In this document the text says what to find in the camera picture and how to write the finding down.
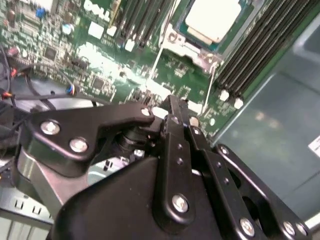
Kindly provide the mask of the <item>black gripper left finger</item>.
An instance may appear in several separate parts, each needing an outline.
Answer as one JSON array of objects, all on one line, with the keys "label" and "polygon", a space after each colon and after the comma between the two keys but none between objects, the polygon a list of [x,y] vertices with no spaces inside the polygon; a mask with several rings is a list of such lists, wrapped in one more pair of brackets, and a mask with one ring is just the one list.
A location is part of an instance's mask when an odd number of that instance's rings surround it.
[{"label": "black gripper left finger", "polygon": [[34,113],[19,133],[16,168],[55,219],[65,203],[134,163],[157,161],[152,216],[160,227],[196,218],[190,144],[180,99]]}]

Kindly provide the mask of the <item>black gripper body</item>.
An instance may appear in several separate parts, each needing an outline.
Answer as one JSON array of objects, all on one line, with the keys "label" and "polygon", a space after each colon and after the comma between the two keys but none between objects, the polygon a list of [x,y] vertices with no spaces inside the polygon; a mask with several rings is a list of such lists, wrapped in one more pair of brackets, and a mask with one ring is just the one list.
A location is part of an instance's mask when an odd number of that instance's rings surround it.
[{"label": "black gripper body", "polygon": [[50,240],[220,240],[202,178],[192,176],[195,220],[168,234],[152,214],[157,161],[132,163],[69,199],[57,214]]}]

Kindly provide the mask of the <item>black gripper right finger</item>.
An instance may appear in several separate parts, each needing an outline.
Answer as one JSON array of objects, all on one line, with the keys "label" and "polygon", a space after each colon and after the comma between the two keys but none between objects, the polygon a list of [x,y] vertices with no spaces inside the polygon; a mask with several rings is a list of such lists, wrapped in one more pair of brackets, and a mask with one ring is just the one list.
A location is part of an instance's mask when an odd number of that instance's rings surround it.
[{"label": "black gripper right finger", "polygon": [[306,224],[227,146],[210,147],[190,124],[188,101],[179,109],[224,240],[311,240]]}]

